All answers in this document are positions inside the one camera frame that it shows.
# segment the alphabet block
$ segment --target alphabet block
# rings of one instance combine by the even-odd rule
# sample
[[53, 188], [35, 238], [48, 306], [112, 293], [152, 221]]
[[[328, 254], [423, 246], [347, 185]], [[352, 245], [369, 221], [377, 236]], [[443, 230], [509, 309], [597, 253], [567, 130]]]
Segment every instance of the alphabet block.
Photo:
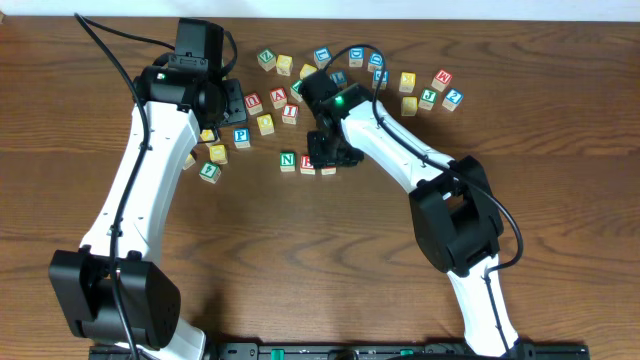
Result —
[[273, 89], [270, 94], [274, 109], [280, 109], [287, 103], [287, 93], [284, 88]]
[[273, 128], [273, 119], [271, 119], [271, 114], [265, 114], [262, 116], [258, 116], [258, 128], [260, 129], [261, 135], [269, 135], [275, 132]]
[[220, 167], [214, 163], [207, 162], [200, 170], [200, 177], [205, 181], [215, 184], [220, 179], [222, 171]]
[[282, 109], [282, 122], [295, 125], [298, 122], [298, 105], [286, 104]]
[[431, 110], [433, 108], [433, 105], [436, 103], [437, 98], [437, 92], [429, 89], [424, 89], [422, 90], [422, 95], [420, 95], [420, 103], [418, 103], [418, 107], [425, 110]]
[[349, 67], [362, 67], [364, 64], [364, 48], [349, 50]]
[[323, 167], [322, 170], [320, 170], [320, 173], [322, 175], [334, 175], [336, 173], [336, 167], [335, 166]]
[[249, 140], [249, 129], [233, 129], [233, 142], [236, 144], [238, 149], [251, 147], [251, 142]]
[[244, 103], [247, 105], [249, 115], [255, 115], [262, 112], [262, 101], [257, 93], [249, 94], [244, 97]]
[[436, 76], [433, 78], [433, 81], [431, 82], [431, 87], [442, 92], [444, 91], [444, 89], [447, 88], [447, 85], [449, 85], [449, 83], [451, 82], [451, 79], [453, 79], [453, 75], [449, 74], [444, 70], [440, 70], [438, 71]]
[[298, 100], [298, 102], [302, 102], [303, 100], [302, 95], [300, 95], [300, 85], [302, 85], [302, 80], [298, 80], [291, 85], [291, 96]]
[[276, 66], [276, 54], [271, 49], [264, 49], [258, 54], [258, 64], [264, 69], [269, 71]]
[[224, 145], [215, 145], [210, 147], [209, 158], [214, 164], [226, 164], [229, 162], [227, 159], [227, 149]]
[[415, 96], [406, 96], [402, 98], [402, 116], [415, 116], [418, 112], [418, 98]]
[[329, 75], [331, 80], [333, 80], [339, 88], [344, 89], [347, 87], [347, 74], [344, 71], [336, 71], [333, 74]]
[[187, 170], [196, 163], [196, 158], [193, 155], [194, 153], [191, 152], [189, 156], [187, 156], [187, 160], [185, 160], [184, 165], [182, 165], [182, 170]]
[[369, 57], [369, 66], [367, 66], [367, 70], [369, 72], [374, 72], [381, 68], [382, 68], [382, 56], [378, 53], [372, 53], [371, 57]]
[[287, 55], [278, 55], [278, 61], [276, 61], [278, 74], [291, 76], [291, 69], [293, 69], [293, 58]]
[[400, 92], [411, 93], [414, 86], [416, 86], [416, 74], [403, 72], [400, 75]]
[[307, 76], [313, 74], [314, 72], [318, 71], [318, 69], [316, 69], [315, 67], [309, 65], [309, 64], [304, 64], [302, 66], [302, 70], [300, 70], [300, 79], [304, 79]]
[[445, 96], [442, 106], [449, 111], [453, 111], [460, 105], [463, 97], [464, 95], [462, 95], [461, 92], [456, 89], [451, 89], [447, 96]]
[[206, 141], [205, 145], [208, 147], [212, 147], [213, 145], [220, 142], [220, 138], [216, 137], [216, 133], [212, 130], [202, 130], [200, 133], [200, 138], [202, 141]]
[[280, 153], [280, 171], [296, 171], [296, 154], [291, 152]]
[[318, 69], [324, 69], [329, 60], [331, 60], [329, 48], [323, 47], [313, 52], [313, 61], [318, 65]]
[[[382, 70], [376, 70], [373, 72], [373, 83], [371, 84], [372, 88], [376, 88], [378, 86], [378, 80], [380, 80], [380, 75], [382, 74]], [[384, 90], [387, 88], [387, 82], [389, 82], [389, 72], [384, 72], [384, 77], [382, 78], [382, 84], [380, 84], [380, 90]]]
[[307, 175], [315, 175], [316, 168], [311, 165], [311, 158], [309, 155], [304, 155], [300, 157], [300, 173]]

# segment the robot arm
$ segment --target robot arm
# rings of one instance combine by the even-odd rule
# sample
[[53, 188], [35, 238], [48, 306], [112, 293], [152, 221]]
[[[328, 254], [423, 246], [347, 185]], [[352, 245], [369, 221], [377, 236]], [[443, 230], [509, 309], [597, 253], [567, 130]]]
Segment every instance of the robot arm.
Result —
[[[311, 162], [319, 166], [341, 162], [353, 165], [359, 150], [373, 158], [398, 181], [410, 196], [420, 248], [453, 284], [464, 318], [467, 344], [478, 355], [501, 356], [505, 353], [505, 346], [496, 328], [483, 279], [485, 269], [499, 263], [497, 236], [502, 232], [502, 223], [497, 210], [483, 202], [486, 199], [482, 196], [474, 198], [472, 191], [466, 189], [463, 206], [450, 212], [445, 200], [459, 195], [454, 194], [460, 191], [455, 185], [456, 181], [447, 178], [440, 170], [425, 165], [378, 125], [368, 90], [355, 84], [338, 93], [335, 85], [324, 77], [326, 73], [319, 71], [305, 78], [301, 90], [319, 128], [330, 133], [329, 136], [310, 134]], [[380, 102], [376, 106], [389, 130], [414, 149], [429, 154], [433, 161], [456, 166], [458, 172], [467, 171], [486, 183], [482, 167], [475, 160], [467, 158], [455, 163], [452, 157], [432, 149], [409, 133]], [[340, 142], [329, 140], [331, 132], [339, 133], [355, 149], [332, 148]], [[498, 274], [492, 272], [489, 276], [502, 330], [509, 348], [512, 348], [518, 340], [518, 334], [508, 319]]]

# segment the wood grain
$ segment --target wood grain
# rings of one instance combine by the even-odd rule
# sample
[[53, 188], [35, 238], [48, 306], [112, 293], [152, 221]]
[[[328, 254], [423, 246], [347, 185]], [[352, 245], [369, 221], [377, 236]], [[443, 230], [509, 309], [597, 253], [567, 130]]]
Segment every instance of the wood grain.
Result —
[[[173, 42], [176, 19], [101, 19]], [[476, 156], [516, 216], [526, 249], [501, 274], [511, 321], [535, 341], [584, 342], [593, 359], [640, 346], [640, 27], [637, 24], [214, 19], [231, 30], [232, 76], [246, 93], [288, 88], [312, 50], [383, 49], [382, 101], [431, 146]], [[100, 34], [131, 76], [162, 49]], [[75, 249], [107, 195], [130, 126], [131, 98], [72, 18], [0, 26], [0, 358], [86, 358], [47, 278], [56, 249]], [[294, 76], [265, 73], [258, 50], [294, 57]], [[371, 83], [350, 69], [349, 82]], [[454, 113], [400, 118], [399, 73], [414, 94], [440, 69], [464, 95]], [[275, 116], [249, 127], [215, 186], [184, 172], [167, 219], [163, 270], [196, 325], [265, 342], [423, 342], [462, 337], [446, 276], [416, 246], [406, 195], [374, 162], [332, 177], [281, 174], [278, 152], [304, 152], [314, 127]], [[197, 151], [199, 164], [206, 156]], [[501, 237], [503, 258], [515, 251]]]

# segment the black cable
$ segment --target black cable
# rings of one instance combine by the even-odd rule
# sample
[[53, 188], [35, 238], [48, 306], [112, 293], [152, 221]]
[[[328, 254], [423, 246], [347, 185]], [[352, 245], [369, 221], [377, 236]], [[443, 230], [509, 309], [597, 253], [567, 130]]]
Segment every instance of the black cable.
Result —
[[110, 32], [110, 33], [112, 33], [114, 35], [122, 36], [124, 38], [131, 39], [131, 40], [146, 42], [146, 43], [149, 43], [149, 44], [155, 44], [155, 45], [164, 46], [164, 47], [169, 48], [171, 50], [175, 50], [176, 49], [173, 45], [167, 44], [166, 42], [163, 42], [163, 41], [160, 41], [160, 40], [155, 40], [155, 39], [149, 39], [149, 38], [138, 36], [138, 35], [127, 34], [125, 32], [118, 31], [118, 30], [112, 29], [110, 27], [106, 27], [106, 26], [104, 26], [104, 25], [102, 25], [100, 23], [97, 23], [97, 22], [95, 22], [95, 21], [93, 21], [93, 20], [91, 20], [89, 18], [86, 18], [86, 17], [84, 17], [82, 15], [79, 15], [79, 16], [82, 17], [82, 19], [86, 23], [88, 23], [90, 25], [93, 25], [93, 26], [97, 27], [100, 30], [104, 30], [106, 32]]
[[505, 208], [500, 201], [498, 201], [498, 199], [496, 199], [493, 195], [489, 194], [488, 191], [486, 191], [484, 189], [484, 186], [478, 184], [475, 180], [473, 180], [470, 177], [464, 176], [460, 173], [458, 173], [457, 171], [454, 171], [452, 169], [450, 169], [449, 167], [442, 165], [438, 162], [435, 162], [431, 159], [429, 159], [429, 155], [428, 154], [422, 154], [419, 150], [414, 149], [412, 146], [410, 146], [409, 144], [407, 144], [403, 139], [401, 139], [397, 134], [395, 134], [394, 132], [392, 132], [388, 125], [384, 122], [384, 118], [381, 118], [378, 115], [378, 108], [377, 108], [377, 102], [378, 102], [378, 93], [380, 91], [380, 86], [382, 85], [382, 80], [384, 78], [384, 73], [387, 69], [387, 61], [384, 57], [384, 55], [382, 54], [382, 51], [380, 51], [378, 48], [376, 48], [375, 46], [369, 45], [369, 44], [357, 44], [357, 45], [352, 45], [352, 46], [348, 46], [344, 49], [342, 49], [341, 51], [339, 51], [335, 56], [333, 56], [331, 58], [331, 60], [329, 60], [329, 62], [327, 63], [327, 65], [324, 67], [323, 71], [327, 71], [327, 69], [329, 68], [329, 66], [331, 66], [331, 64], [340, 56], [342, 56], [343, 54], [345, 54], [347, 51], [353, 49], [353, 48], [357, 48], [357, 47], [362, 47], [362, 48], [367, 48], [367, 49], [371, 49], [375, 52], [377, 52], [380, 57], [382, 58], [382, 69], [381, 69], [381, 75], [380, 78], [378, 79], [378, 83], [376, 84], [376, 89], [373, 93], [373, 101], [372, 101], [372, 108], [373, 108], [373, 116], [375, 117], [378, 126], [380, 126], [382, 129], [384, 129], [384, 131], [389, 134], [389, 136], [394, 139], [398, 144], [400, 144], [402, 147], [404, 147], [405, 149], [407, 149], [407, 151], [409, 151], [411, 154], [413, 154], [414, 156], [416, 156], [418, 159], [420, 159], [422, 162], [424, 162], [427, 165], [430, 165], [440, 171], [442, 171], [443, 173], [458, 179], [459, 181], [461, 181], [462, 183], [467, 184], [468, 186], [471, 186], [472, 188], [474, 188], [475, 190], [477, 190], [480, 194], [482, 194], [483, 196], [485, 196], [487, 199], [489, 199], [497, 208], [498, 210], [500, 210], [500, 212], [504, 215], [504, 217], [507, 219], [507, 221], [509, 222], [509, 225], [511, 225], [511, 228], [513, 229], [513, 233], [516, 236], [516, 241], [518, 244], [518, 250], [516, 251], [515, 256], [513, 257], [513, 259], [502, 263], [502, 264], [498, 264], [496, 266], [487, 268], [484, 272], [484, 281], [487, 284], [487, 290], [489, 293], [489, 300], [491, 301], [491, 306], [493, 309], [493, 315], [496, 318], [496, 328], [498, 329], [498, 332], [500, 333], [500, 338], [502, 339], [502, 343], [505, 347], [505, 351], [508, 354], [509, 353], [509, 346], [507, 344], [505, 335], [504, 335], [504, 331], [502, 330], [502, 326], [500, 325], [500, 316], [498, 315], [498, 310], [496, 307], [496, 303], [495, 303], [495, 299], [493, 296], [493, 291], [491, 290], [491, 279], [489, 278], [489, 274], [493, 271], [497, 271], [497, 270], [502, 270], [502, 269], [506, 269], [509, 268], [513, 265], [515, 265], [516, 263], [518, 263], [518, 261], [520, 261], [520, 258], [522, 258], [522, 253], [524, 252], [524, 240], [522, 238], [522, 233], [520, 232], [520, 228], [518, 227], [518, 224], [516, 223], [515, 219], [513, 218], [513, 216], [511, 216], [511, 214], [509, 213], [509, 211], [507, 210], [507, 208]]
[[131, 189], [133, 188], [133, 184], [135, 182], [136, 176], [138, 175], [138, 171], [140, 170], [140, 166], [142, 165], [142, 160], [144, 159], [144, 155], [149, 147], [149, 121], [147, 120], [147, 114], [144, 110], [142, 102], [140, 98], [138, 98], [138, 94], [135, 91], [133, 83], [129, 78], [129, 75], [124, 70], [118, 59], [111, 53], [109, 48], [100, 40], [100, 38], [96, 35], [93, 30], [87, 25], [87, 21], [84, 17], [80, 16], [78, 13], [74, 14], [78, 23], [82, 26], [82, 28], [91, 36], [93, 41], [102, 49], [104, 54], [109, 58], [113, 66], [118, 70], [122, 79], [129, 87], [133, 99], [135, 100], [136, 105], [138, 106], [138, 111], [140, 111], [140, 119], [142, 120], [142, 128], [144, 131], [144, 137], [142, 139], [142, 144], [140, 144], [140, 152], [138, 153], [138, 157], [136, 158], [136, 162], [133, 165], [133, 169], [131, 170], [131, 175], [129, 175], [129, 180], [125, 185], [124, 191], [122, 192], [122, 198], [120, 198], [120, 202], [118, 203], [118, 208], [116, 210], [116, 215], [113, 220], [113, 225], [111, 226], [111, 242], [109, 243], [109, 275], [111, 277], [111, 281], [113, 282], [112, 292], [113, 292], [113, 300], [115, 302], [116, 308], [118, 309], [118, 314], [120, 315], [120, 320], [122, 321], [122, 326], [127, 336], [127, 341], [129, 342], [129, 348], [131, 349], [131, 356], [134, 360], [138, 360], [138, 348], [136, 347], [136, 341], [133, 337], [133, 331], [131, 330], [131, 324], [129, 323], [129, 318], [127, 317], [127, 312], [124, 309], [124, 305], [122, 303], [122, 295], [120, 294], [120, 281], [118, 279], [117, 272], [117, 263], [116, 263], [116, 245], [118, 243], [118, 237], [120, 236], [120, 222], [122, 221], [122, 214], [124, 213], [124, 208], [127, 204], [127, 200], [129, 199], [129, 194], [131, 193]]

